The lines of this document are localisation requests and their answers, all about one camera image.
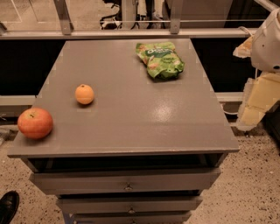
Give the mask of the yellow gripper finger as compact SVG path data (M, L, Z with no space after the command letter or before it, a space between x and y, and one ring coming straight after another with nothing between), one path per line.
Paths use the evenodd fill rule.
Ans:
M251 48L252 48L252 41L253 37L247 38L243 43L237 46L234 51L233 55L238 58L250 58L251 57Z
M236 127L250 131L280 100L280 73L261 73L256 79L249 78L243 90Z

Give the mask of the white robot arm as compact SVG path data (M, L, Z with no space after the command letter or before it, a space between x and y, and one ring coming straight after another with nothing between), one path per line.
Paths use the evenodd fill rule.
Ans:
M234 49L238 58L250 58L260 75L248 78L236 128L250 131L280 101L280 9L274 9L254 35Z

